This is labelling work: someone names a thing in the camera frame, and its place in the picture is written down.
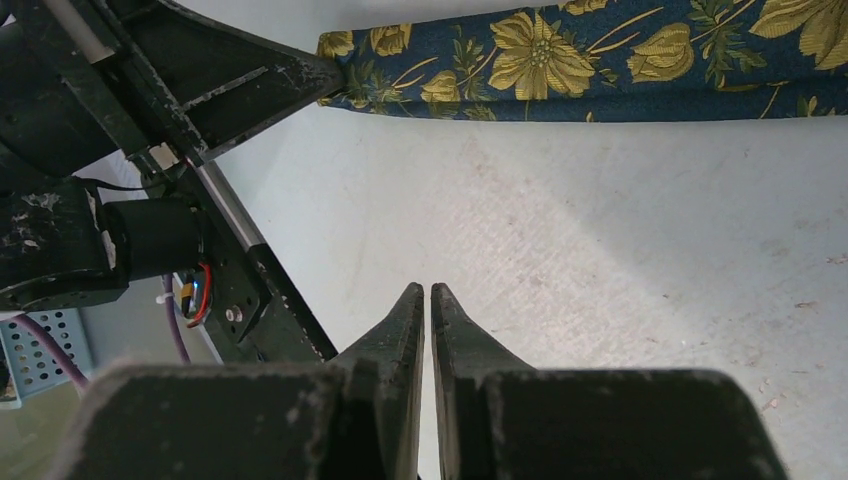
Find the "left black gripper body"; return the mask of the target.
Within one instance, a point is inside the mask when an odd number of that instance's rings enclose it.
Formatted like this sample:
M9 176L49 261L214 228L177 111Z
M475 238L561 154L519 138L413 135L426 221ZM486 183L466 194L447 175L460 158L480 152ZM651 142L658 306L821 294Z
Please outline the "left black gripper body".
M223 172L151 126L118 76L108 1L1 5L1 307L116 301L196 279L189 309L226 362L337 353Z

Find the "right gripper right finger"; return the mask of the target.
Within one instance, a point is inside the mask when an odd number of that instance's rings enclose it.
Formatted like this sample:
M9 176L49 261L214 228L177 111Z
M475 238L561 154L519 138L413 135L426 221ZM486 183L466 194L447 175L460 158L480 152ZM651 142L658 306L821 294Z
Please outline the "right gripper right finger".
M446 479L784 479L747 394L710 369L540 369L431 290Z

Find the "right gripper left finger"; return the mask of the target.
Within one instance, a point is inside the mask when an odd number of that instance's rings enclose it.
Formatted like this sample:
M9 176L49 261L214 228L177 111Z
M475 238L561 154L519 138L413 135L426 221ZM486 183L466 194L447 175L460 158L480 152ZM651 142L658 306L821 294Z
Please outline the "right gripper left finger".
M424 291L324 363L127 365L86 391L53 479L413 479Z

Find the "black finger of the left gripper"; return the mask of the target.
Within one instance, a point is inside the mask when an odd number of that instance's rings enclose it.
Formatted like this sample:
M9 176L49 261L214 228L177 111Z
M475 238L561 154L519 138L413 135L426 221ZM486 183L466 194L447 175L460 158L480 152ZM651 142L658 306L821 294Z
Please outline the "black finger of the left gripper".
M118 76L152 128L192 163L209 163L341 89L324 57L233 28L174 1L108 1Z

